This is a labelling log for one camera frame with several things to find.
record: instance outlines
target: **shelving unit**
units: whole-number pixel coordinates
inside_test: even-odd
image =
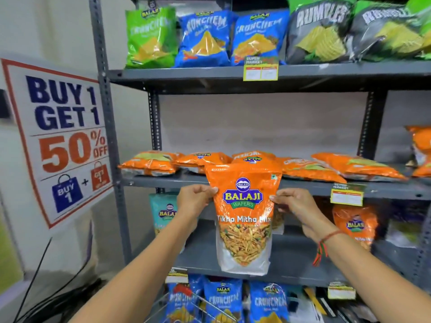
[[[151,137],[154,150],[162,149],[159,95],[161,94],[240,94],[270,92],[368,92],[363,126],[358,136],[357,154],[374,159],[388,90],[430,89],[431,61],[397,61],[382,63],[314,64],[280,66],[278,81],[243,82],[242,67],[109,70],[103,32],[100,0],[90,0],[90,12],[96,48],[99,82],[104,108],[111,170],[120,222],[125,262],[132,260],[128,232],[124,186],[180,188],[194,183],[207,184],[206,177],[179,172],[168,177],[122,177],[119,164],[110,83],[148,92]],[[401,164],[391,166],[409,176],[411,170]],[[431,180],[409,179],[405,183],[365,183],[366,198],[431,200]],[[332,184],[299,180],[282,180],[280,188],[299,187],[313,195],[329,196]],[[189,238],[177,266],[192,273],[225,277],[260,279],[270,282],[327,286],[344,281],[341,272],[324,259],[315,268],[315,244],[299,230],[274,236],[271,265],[264,277],[239,276],[222,272],[217,263],[214,221],[199,220],[198,228]],[[374,254],[421,288],[431,286],[427,265],[431,263],[431,209],[422,228],[417,249],[400,249],[384,240],[374,244]]]

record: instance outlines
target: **poster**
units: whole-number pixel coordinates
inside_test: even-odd
[[[51,64],[1,62],[30,180],[51,229],[112,191],[99,83]]]

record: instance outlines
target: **person's right hand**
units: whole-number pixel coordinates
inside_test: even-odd
[[[269,196],[276,204],[287,205],[292,213],[301,221],[304,234],[319,242],[322,238],[337,230],[337,227],[323,215],[306,189],[286,188],[277,191],[277,195]]]

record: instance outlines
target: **red shopping bag icon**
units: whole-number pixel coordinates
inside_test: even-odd
[[[100,161],[97,161],[94,163],[94,169],[91,170],[91,184],[93,185],[93,191],[98,190],[109,183],[110,179],[106,164],[102,164]]]

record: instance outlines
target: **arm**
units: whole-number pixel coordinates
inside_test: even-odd
[[[151,244],[73,316],[71,323],[142,323],[197,217],[217,192],[209,186],[181,189],[178,212]]]
[[[307,190],[279,190],[271,200],[288,205],[307,237],[319,242],[338,228]],[[337,234],[326,242],[329,257],[382,323],[422,323],[431,317],[431,297],[383,264],[357,241]]]

